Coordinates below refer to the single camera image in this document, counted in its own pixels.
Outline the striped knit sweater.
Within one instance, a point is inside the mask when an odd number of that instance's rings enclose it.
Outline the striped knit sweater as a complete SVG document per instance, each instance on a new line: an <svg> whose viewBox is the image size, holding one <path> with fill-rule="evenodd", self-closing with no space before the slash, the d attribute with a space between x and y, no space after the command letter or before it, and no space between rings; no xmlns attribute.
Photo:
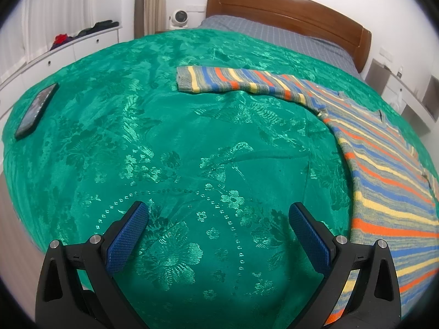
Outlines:
<svg viewBox="0 0 439 329"><path fill-rule="evenodd" d="M438 273L438 180L382 111L369 111L340 91L291 74L184 66L180 91L247 91L298 103L331 130L353 180L350 237L357 244L388 242L401 309L407 314Z"/></svg>

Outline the black clothes on cabinet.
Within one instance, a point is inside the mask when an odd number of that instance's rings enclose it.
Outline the black clothes on cabinet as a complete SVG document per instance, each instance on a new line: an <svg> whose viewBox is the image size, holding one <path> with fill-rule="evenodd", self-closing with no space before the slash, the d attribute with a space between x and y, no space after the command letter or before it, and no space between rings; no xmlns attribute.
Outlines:
<svg viewBox="0 0 439 329"><path fill-rule="evenodd" d="M81 30L75 37L75 39L82 38L84 36L88 36L93 33L101 32L103 30L107 30L113 27L118 27L119 22L113 20L104 20L94 24L92 27L85 28Z"/></svg>

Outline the white desk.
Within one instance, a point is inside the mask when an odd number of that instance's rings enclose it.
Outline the white desk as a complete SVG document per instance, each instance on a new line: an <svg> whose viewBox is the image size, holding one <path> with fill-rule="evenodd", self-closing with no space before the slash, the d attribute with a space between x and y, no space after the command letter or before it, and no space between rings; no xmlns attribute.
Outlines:
<svg viewBox="0 0 439 329"><path fill-rule="evenodd" d="M365 82L402 116L420 137L433 130L436 120L429 110L383 63L372 60Z"/></svg>

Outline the white plastic bag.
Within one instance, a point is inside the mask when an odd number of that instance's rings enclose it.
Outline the white plastic bag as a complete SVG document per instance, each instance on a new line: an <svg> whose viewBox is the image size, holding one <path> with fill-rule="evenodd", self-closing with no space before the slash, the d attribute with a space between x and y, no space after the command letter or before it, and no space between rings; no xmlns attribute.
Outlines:
<svg viewBox="0 0 439 329"><path fill-rule="evenodd" d="M393 92L393 96L391 97L389 105L398 114L402 114L403 113L403 111L404 111L404 109L406 107L406 102L403 99L403 92L401 90Z"/></svg>

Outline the black smartphone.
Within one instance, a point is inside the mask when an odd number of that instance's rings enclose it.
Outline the black smartphone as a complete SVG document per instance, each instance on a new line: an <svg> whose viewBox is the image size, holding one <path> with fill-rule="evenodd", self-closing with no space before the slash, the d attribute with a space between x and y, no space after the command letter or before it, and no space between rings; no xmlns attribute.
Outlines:
<svg viewBox="0 0 439 329"><path fill-rule="evenodd" d="M51 99L59 89L58 83L53 83L50 86L41 90L33 99L30 106L27 108L22 120L15 132L15 139L21 140L32 134L36 127L38 127L40 120L45 113Z"/></svg>

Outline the green floral bedspread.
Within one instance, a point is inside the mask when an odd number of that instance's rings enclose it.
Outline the green floral bedspread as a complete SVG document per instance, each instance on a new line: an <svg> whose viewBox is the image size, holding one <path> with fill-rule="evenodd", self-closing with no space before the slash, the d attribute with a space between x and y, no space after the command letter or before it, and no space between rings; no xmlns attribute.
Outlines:
<svg viewBox="0 0 439 329"><path fill-rule="evenodd" d="M150 222L115 278L151 328L285 328L322 280L289 206L303 203L354 242L349 165L315 112L247 91L180 91L184 66L291 74L340 91L382 111L438 180L417 134L364 82L241 33L195 29L113 45L29 88L2 134L12 203L45 247L103 232L140 200ZM38 127L16 140L53 83Z"/></svg>

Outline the small bottle on desk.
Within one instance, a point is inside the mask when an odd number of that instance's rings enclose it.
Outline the small bottle on desk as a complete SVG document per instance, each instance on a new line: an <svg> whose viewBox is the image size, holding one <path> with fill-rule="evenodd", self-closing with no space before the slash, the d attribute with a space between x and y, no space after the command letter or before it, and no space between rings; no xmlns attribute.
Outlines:
<svg viewBox="0 0 439 329"><path fill-rule="evenodd" d="M401 79L402 75L403 75L403 66L400 66L398 71L397 71L396 77Z"/></svg>

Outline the white drawer cabinet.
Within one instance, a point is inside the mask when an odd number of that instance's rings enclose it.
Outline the white drawer cabinet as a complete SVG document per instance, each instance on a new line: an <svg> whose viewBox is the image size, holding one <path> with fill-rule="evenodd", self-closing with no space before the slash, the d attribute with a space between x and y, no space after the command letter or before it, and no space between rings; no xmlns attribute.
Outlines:
<svg viewBox="0 0 439 329"><path fill-rule="evenodd" d="M44 53L1 84L1 117L22 94L46 77L99 50L119 43L120 26L83 36Z"/></svg>

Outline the red cloth on cabinet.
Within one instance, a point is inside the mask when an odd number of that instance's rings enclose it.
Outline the red cloth on cabinet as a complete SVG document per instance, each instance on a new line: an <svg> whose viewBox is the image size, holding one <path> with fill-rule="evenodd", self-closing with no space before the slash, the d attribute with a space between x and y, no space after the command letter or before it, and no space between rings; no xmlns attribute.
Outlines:
<svg viewBox="0 0 439 329"><path fill-rule="evenodd" d="M59 48L60 46L65 45L66 43L69 43L72 40L74 40L74 38L72 36L69 36L68 34L59 34L55 37L55 40L50 47L50 50Z"/></svg>

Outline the white wardrobe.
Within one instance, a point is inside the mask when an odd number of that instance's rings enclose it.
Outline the white wardrobe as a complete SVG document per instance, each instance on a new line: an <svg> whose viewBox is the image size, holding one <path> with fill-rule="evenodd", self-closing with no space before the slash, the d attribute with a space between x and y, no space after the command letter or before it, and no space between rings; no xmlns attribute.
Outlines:
<svg viewBox="0 0 439 329"><path fill-rule="evenodd" d="M427 57L426 75L428 82L423 93L423 104L435 120L432 130L423 135L421 139L425 146L435 153L435 149L438 148L438 32L422 7L417 7L417 12L422 17L423 26L420 39L426 45L426 52L423 55Z"/></svg>

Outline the white sheer curtain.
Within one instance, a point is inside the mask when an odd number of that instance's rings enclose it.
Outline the white sheer curtain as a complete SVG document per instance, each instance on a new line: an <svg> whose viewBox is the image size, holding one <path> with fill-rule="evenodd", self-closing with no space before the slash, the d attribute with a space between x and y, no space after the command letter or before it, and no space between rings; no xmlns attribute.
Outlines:
<svg viewBox="0 0 439 329"><path fill-rule="evenodd" d="M92 25L92 0L20 0L1 26L1 81L50 50L55 37Z"/></svg>

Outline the beige curtain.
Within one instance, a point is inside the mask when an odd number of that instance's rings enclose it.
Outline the beige curtain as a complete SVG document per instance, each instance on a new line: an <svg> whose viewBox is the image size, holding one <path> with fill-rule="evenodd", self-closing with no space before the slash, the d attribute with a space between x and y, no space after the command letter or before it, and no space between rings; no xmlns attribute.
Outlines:
<svg viewBox="0 0 439 329"><path fill-rule="evenodd" d="M166 0L135 0L134 37L140 38L166 30Z"/></svg>

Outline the white round fan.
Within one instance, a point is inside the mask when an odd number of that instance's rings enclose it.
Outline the white round fan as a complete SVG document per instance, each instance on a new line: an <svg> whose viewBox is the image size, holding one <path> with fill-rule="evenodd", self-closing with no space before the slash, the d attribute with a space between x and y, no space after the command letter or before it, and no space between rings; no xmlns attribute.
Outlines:
<svg viewBox="0 0 439 329"><path fill-rule="evenodd" d="M187 27L188 14L186 10L175 10L169 16L169 29L179 30Z"/></svg>

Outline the wooden headboard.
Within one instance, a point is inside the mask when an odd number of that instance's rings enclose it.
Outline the wooden headboard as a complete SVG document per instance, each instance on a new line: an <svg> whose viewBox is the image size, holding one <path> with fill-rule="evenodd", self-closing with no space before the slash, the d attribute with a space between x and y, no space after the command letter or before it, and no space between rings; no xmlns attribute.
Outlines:
<svg viewBox="0 0 439 329"><path fill-rule="evenodd" d="M206 16L241 17L337 44L363 71L372 33L349 17L312 0L207 0Z"/></svg>

